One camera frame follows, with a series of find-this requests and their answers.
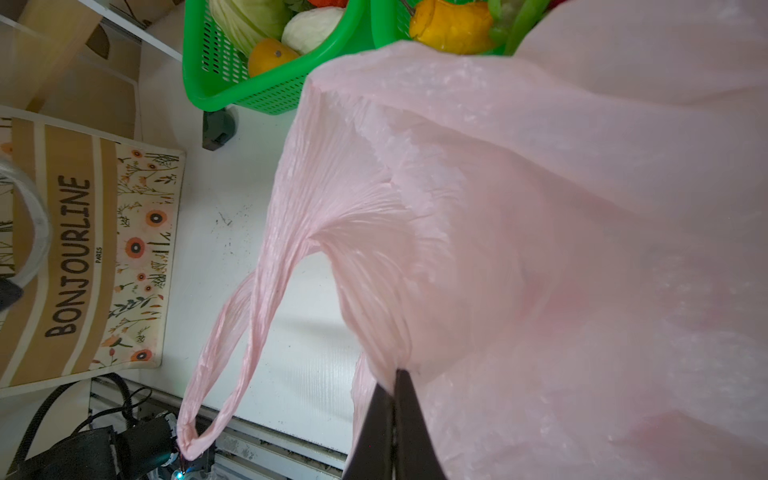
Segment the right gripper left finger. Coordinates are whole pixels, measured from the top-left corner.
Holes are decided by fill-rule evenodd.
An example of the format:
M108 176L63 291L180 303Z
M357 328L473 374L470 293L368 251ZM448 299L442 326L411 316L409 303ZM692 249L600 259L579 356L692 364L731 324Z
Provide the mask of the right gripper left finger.
M395 432L394 398L374 389L363 426L344 470L343 480L392 480Z

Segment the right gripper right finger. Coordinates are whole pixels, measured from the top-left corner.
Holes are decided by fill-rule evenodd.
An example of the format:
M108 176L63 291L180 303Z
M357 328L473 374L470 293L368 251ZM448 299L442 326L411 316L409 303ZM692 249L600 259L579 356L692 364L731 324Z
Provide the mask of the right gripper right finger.
M398 370L394 388L394 453L396 479L446 480L406 370Z

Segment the pink plastic grocery bag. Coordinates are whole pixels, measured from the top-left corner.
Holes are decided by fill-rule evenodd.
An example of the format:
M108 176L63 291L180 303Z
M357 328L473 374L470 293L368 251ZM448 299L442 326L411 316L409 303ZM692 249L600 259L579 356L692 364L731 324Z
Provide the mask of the pink plastic grocery bag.
M411 41L306 79L255 270L189 382L189 459L323 253L450 479L767 475L767 5L570 1L504 56Z

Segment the cream canvas tote bag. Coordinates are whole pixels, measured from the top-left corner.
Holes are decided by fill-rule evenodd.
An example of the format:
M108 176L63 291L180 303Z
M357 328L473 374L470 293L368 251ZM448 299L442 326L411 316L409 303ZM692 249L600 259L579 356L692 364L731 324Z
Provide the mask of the cream canvas tote bag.
M180 150L1 110L1 393L162 361Z

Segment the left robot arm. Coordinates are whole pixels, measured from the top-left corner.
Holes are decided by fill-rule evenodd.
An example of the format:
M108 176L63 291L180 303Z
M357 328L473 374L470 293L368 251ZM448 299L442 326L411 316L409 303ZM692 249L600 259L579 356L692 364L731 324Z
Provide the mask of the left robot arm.
M58 386L30 421L14 454L8 479L211 479L215 449L194 460L177 445L176 415L153 409L153 390L129 388L116 373L101 375L114 384L122 402L91 412L64 439L32 456L33 440L54 403L72 385Z

